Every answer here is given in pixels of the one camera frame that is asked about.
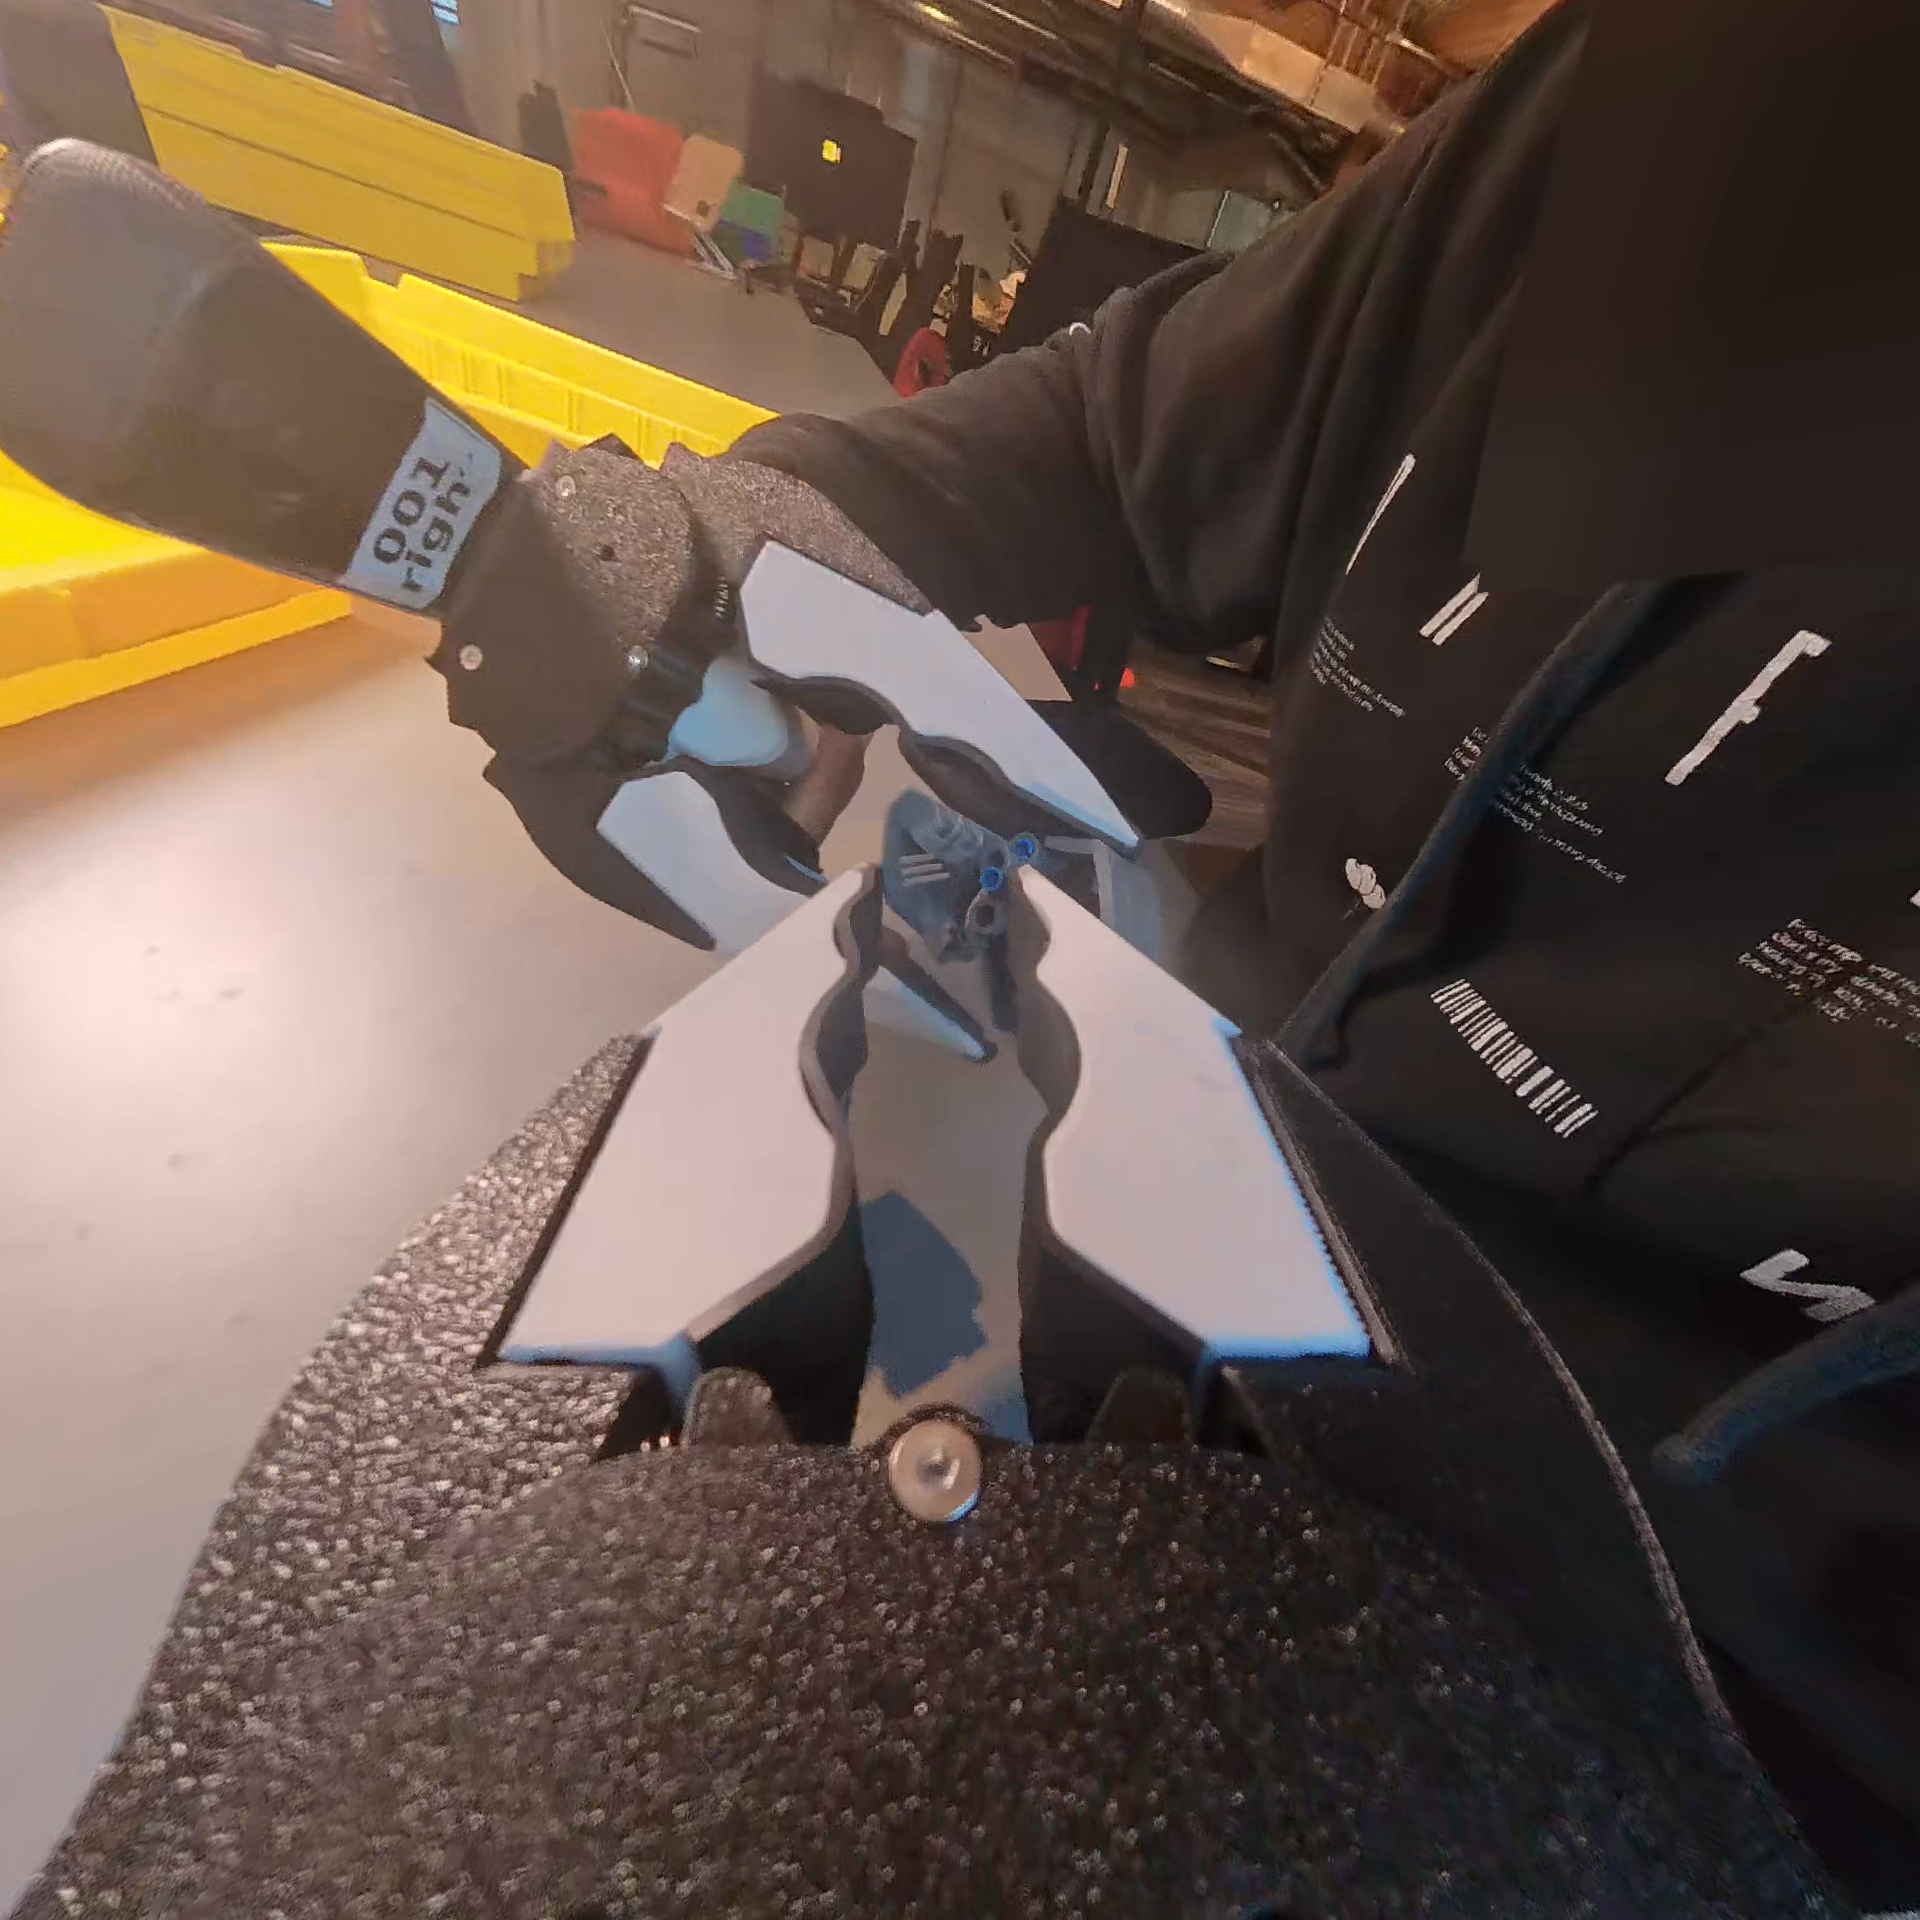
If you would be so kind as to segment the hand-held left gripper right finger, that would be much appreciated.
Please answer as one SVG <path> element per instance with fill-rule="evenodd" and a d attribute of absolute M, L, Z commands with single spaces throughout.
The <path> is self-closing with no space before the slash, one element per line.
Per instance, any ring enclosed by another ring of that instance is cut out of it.
<path fill-rule="evenodd" d="M 1235 1365 L 1370 1366 L 1378 1334 L 1242 1034 L 1067 891 L 1012 891 L 1026 1150 L 1019 1365 L 1031 1420 L 1091 1420 L 1132 1371 L 1204 1411 Z"/>

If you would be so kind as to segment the red bean bag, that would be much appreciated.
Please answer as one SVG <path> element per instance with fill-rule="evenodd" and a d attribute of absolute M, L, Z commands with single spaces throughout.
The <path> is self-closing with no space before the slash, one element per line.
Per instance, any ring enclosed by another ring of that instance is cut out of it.
<path fill-rule="evenodd" d="M 666 209 L 687 137 L 622 107 L 572 115 L 574 221 L 671 257 L 691 257 L 683 219 Z"/>

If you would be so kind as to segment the person's right forearm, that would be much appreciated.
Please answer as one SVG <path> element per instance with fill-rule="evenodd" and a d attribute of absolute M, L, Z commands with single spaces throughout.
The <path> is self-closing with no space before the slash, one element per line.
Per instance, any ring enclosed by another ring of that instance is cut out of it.
<path fill-rule="evenodd" d="M 1354 261 L 1330 204 L 913 400 L 731 445 L 838 510 L 959 626 L 1081 608 L 1176 652 L 1275 630 L 1354 528 L 1338 384 Z"/>

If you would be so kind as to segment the grey desk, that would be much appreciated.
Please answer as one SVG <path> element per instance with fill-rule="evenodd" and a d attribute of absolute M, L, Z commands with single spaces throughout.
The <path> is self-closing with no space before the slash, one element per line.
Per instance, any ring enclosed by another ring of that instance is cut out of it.
<path fill-rule="evenodd" d="M 382 608 L 6 732 L 6 1907 L 354 1293 L 711 958 L 556 876 Z"/>

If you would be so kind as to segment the person's black hoodie torso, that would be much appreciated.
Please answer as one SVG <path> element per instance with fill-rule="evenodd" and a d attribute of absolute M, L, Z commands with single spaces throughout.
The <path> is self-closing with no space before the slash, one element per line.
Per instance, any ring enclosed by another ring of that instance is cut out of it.
<path fill-rule="evenodd" d="M 1817 1852 L 1915 1916 L 1915 563 L 1494 586 L 1472 496 L 1603 5 L 1160 302 L 1140 530 L 1279 646 L 1279 1027 L 1491 1241 Z"/>

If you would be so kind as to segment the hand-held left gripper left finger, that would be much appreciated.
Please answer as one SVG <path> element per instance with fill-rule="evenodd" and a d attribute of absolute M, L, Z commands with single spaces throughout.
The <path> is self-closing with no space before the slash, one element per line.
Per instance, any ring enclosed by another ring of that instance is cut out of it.
<path fill-rule="evenodd" d="M 646 1028 L 498 1322 L 498 1362 L 651 1371 L 688 1401 L 704 1344 L 854 1213 L 849 1092 L 879 960 L 881 880 L 854 869 Z"/>

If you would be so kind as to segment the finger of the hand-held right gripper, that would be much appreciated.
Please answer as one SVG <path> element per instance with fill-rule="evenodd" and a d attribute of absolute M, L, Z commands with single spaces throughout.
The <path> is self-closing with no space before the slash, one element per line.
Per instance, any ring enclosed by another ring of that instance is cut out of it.
<path fill-rule="evenodd" d="M 724 955 L 828 888 L 819 843 L 769 781 L 704 763 L 671 763 L 624 781 L 599 816 L 601 841 Z M 972 1012 L 908 953 L 883 948 L 868 1014 L 913 1040 L 987 1062 L 998 1045 Z"/>
<path fill-rule="evenodd" d="M 1140 832 L 1034 705 L 945 616 L 914 613 L 801 550 L 769 541 L 738 590 L 760 673 L 801 705 L 879 716 L 906 749 L 959 756 L 1007 795 L 1115 850 Z"/>

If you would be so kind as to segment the person's right hand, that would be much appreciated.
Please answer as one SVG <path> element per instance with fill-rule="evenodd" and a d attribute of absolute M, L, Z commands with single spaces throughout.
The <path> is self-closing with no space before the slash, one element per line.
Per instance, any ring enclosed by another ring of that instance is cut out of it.
<path fill-rule="evenodd" d="M 807 770 L 785 790 L 785 812 L 814 843 L 846 814 L 866 776 L 874 739 L 819 724 Z"/>

